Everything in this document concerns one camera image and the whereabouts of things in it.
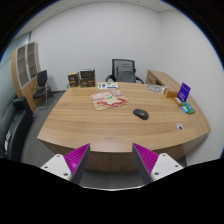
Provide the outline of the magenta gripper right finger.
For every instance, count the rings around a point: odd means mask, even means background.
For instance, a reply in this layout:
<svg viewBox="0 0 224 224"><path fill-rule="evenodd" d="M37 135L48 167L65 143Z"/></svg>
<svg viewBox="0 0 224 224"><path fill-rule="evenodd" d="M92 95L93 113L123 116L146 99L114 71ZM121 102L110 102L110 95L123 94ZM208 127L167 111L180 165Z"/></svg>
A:
<svg viewBox="0 0 224 224"><path fill-rule="evenodd" d="M145 185L182 169L167 153L157 154L141 145L132 145L132 154Z"/></svg>

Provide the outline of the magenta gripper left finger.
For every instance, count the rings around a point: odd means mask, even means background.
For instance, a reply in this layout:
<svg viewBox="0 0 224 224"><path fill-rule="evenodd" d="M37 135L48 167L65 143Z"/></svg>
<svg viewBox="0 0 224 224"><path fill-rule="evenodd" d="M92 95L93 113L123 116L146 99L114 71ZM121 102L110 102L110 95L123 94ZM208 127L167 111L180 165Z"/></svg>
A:
<svg viewBox="0 0 224 224"><path fill-rule="evenodd" d="M90 145L83 145L66 155L56 154L42 169L65 180L79 184L90 155Z"/></svg>

